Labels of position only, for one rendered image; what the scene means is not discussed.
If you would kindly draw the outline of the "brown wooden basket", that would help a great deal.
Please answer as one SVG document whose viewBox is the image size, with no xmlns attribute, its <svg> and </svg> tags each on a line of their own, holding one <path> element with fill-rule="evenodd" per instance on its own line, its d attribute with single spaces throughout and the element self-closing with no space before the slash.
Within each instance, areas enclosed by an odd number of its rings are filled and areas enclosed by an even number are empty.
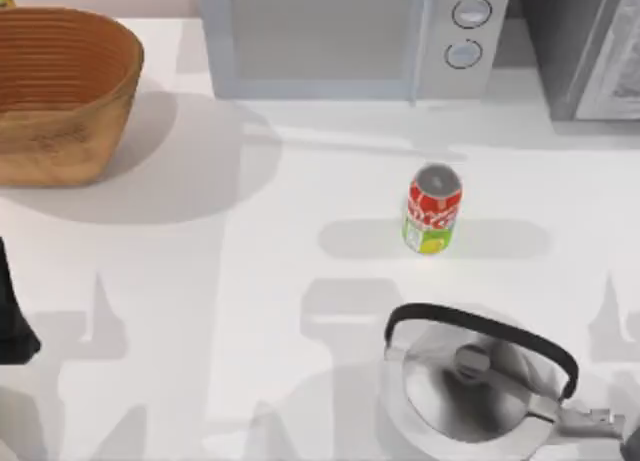
<svg viewBox="0 0 640 461">
<path fill-rule="evenodd" d="M 142 42 L 107 16 L 0 9 L 0 186 L 96 181 L 121 141 L 143 65 Z"/>
</svg>

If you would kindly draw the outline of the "round microwave knob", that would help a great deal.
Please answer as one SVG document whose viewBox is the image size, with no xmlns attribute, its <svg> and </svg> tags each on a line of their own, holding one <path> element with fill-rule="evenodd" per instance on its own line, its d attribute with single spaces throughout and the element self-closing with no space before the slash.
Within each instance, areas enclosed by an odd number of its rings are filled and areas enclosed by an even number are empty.
<svg viewBox="0 0 640 461">
<path fill-rule="evenodd" d="M 475 29 L 484 25 L 492 12 L 488 0 L 460 0 L 452 10 L 452 19 L 462 29 Z"/>
<path fill-rule="evenodd" d="M 456 70 L 472 68 L 481 61 L 482 57 L 483 47 L 471 39 L 450 44 L 444 52 L 446 64 Z"/>
</svg>

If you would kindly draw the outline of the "pale microwave oven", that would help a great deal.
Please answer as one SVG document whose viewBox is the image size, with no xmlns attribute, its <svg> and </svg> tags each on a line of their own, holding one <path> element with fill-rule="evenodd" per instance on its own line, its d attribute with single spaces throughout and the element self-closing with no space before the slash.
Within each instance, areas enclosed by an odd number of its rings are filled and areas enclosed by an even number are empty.
<svg viewBox="0 0 640 461">
<path fill-rule="evenodd" d="M 217 97 L 235 100 L 477 99 L 509 0 L 462 29 L 460 0 L 197 0 Z M 446 48 L 471 39 L 481 61 L 456 70 Z"/>
</svg>

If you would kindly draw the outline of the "red and green can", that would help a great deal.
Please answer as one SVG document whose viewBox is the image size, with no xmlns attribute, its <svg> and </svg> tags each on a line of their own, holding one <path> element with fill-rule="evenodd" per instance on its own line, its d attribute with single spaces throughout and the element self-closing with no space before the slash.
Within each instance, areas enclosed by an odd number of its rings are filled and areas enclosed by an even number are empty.
<svg viewBox="0 0 640 461">
<path fill-rule="evenodd" d="M 422 255 L 445 250 L 462 200 L 462 183 L 446 164 L 423 166 L 413 177 L 402 224 L 406 245 Z"/>
</svg>

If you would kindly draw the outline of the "grey cabinet with dark inside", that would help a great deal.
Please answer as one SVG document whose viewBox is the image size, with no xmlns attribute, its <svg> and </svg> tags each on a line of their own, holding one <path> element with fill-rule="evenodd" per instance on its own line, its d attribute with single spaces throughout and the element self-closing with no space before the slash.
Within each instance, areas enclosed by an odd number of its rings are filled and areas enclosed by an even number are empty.
<svg viewBox="0 0 640 461">
<path fill-rule="evenodd" d="M 640 0 L 520 0 L 550 117 L 640 121 Z"/>
</svg>

